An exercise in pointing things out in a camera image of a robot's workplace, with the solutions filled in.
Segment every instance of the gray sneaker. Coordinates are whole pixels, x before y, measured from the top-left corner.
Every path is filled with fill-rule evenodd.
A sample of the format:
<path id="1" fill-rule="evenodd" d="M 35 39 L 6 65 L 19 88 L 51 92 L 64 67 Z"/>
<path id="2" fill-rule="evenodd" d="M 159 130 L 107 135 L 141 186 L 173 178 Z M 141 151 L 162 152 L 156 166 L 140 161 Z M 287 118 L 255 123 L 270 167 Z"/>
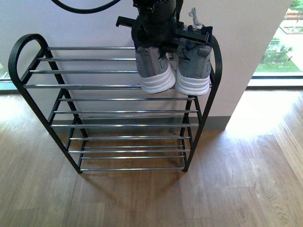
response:
<path id="1" fill-rule="evenodd" d="M 169 58 L 157 47 L 136 48 L 137 69 L 142 90 L 148 94 L 166 91 L 176 82 L 175 71 Z"/>
<path id="2" fill-rule="evenodd" d="M 200 34 L 209 33 L 207 45 L 195 44 L 187 41 L 186 47 L 179 53 L 177 79 L 175 88 L 185 95 L 200 96 L 209 90 L 209 75 L 211 72 L 210 54 L 213 27 L 202 27 L 193 30 L 188 26 L 188 31 Z"/>

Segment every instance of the tree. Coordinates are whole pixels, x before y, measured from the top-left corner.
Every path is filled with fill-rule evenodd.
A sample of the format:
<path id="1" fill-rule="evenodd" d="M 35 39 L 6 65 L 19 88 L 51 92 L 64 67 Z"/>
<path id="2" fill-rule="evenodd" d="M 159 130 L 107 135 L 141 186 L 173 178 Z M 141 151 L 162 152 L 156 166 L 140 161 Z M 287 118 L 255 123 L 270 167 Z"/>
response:
<path id="1" fill-rule="evenodd" d="M 303 18 L 303 0 L 301 0 L 301 1 L 302 1 L 302 3 L 296 7 L 296 10 L 298 11 L 297 22 L 299 20 L 302 20 L 302 18 Z"/>
<path id="2" fill-rule="evenodd" d="M 273 64 L 284 64 L 286 62 L 285 56 L 287 53 L 293 50 L 292 47 L 282 46 L 268 46 L 265 51 L 261 64 L 273 63 Z"/>
<path id="3" fill-rule="evenodd" d="M 294 0 L 290 7 L 298 7 L 300 5 L 303 5 L 303 0 Z"/>

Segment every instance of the shoelace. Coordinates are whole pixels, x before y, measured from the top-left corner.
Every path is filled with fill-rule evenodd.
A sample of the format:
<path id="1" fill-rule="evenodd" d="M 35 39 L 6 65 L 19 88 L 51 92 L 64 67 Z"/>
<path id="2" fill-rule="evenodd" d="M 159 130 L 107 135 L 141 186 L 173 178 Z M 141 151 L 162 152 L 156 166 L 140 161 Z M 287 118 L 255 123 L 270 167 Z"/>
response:
<path id="1" fill-rule="evenodd" d="M 194 22 L 193 27 L 194 28 L 198 28 L 198 26 L 201 26 L 201 25 L 204 26 L 202 23 L 199 22 L 199 20 L 197 18 L 195 7 L 193 7 L 188 14 L 189 14 L 190 17 L 193 18 L 193 22 Z"/>

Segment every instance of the white sole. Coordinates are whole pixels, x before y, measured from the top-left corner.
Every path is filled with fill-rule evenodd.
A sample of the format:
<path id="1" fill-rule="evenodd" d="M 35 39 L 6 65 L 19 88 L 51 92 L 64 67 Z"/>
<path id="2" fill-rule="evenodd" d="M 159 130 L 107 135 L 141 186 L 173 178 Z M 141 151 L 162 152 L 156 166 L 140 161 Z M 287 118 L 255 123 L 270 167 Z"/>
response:
<path id="1" fill-rule="evenodd" d="M 175 71 L 170 62 L 167 70 L 159 75 L 153 77 L 141 77 L 141 88 L 148 94 L 155 94 L 166 91 L 174 86 L 176 82 Z"/>
<path id="2" fill-rule="evenodd" d="M 181 75 L 177 67 L 177 78 L 175 89 L 184 95 L 201 96 L 209 90 L 209 75 L 204 79 L 187 78 Z"/>

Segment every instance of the window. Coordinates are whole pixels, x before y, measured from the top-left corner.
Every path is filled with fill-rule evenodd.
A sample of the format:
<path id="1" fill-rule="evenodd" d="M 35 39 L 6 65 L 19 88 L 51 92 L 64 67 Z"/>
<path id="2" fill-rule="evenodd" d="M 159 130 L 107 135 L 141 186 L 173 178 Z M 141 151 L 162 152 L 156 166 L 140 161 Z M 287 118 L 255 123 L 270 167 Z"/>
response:
<path id="1" fill-rule="evenodd" d="M 253 79 L 303 79 L 303 0 L 294 0 Z"/>
<path id="2" fill-rule="evenodd" d="M 0 63 L 0 81 L 10 81 L 9 73 Z"/>

